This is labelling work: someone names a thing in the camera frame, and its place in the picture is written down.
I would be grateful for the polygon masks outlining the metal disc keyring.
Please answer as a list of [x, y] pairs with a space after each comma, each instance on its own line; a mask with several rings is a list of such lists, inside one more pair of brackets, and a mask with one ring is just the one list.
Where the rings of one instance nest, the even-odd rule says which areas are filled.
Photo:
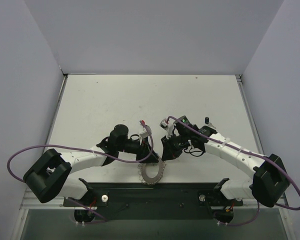
[[161, 158], [158, 163], [140, 163], [138, 165], [139, 181], [147, 186], [158, 184], [163, 178], [166, 163]]

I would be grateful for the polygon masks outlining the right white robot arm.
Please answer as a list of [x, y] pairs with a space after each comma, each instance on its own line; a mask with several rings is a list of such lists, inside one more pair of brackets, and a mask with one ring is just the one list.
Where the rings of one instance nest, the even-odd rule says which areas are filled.
[[248, 176], [247, 180], [221, 182], [219, 191], [228, 200], [255, 199], [272, 208], [291, 184], [280, 157], [255, 153], [232, 142], [217, 132], [208, 117], [201, 128], [186, 116], [165, 118], [160, 127], [166, 131], [161, 139], [165, 160], [176, 159], [183, 150], [193, 147], [219, 157]]

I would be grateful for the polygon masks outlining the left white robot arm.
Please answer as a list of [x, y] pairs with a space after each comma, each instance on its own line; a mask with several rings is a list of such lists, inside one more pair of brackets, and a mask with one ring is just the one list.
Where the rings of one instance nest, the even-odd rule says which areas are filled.
[[88, 151], [57, 152], [48, 149], [24, 174], [23, 181], [41, 203], [55, 197], [73, 198], [80, 205], [91, 203], [94, 190], [83, 179], [70, 179], [75, 172], [104, 167], [119, 159], [120, 153], [133, 154], [141, 174], [151, 185], [160, 181], [165, 164], [153, 150], [151, 128], [143, 125], [137, 139], [128, 136], [126, 125], [118, 124], [99, 144]]

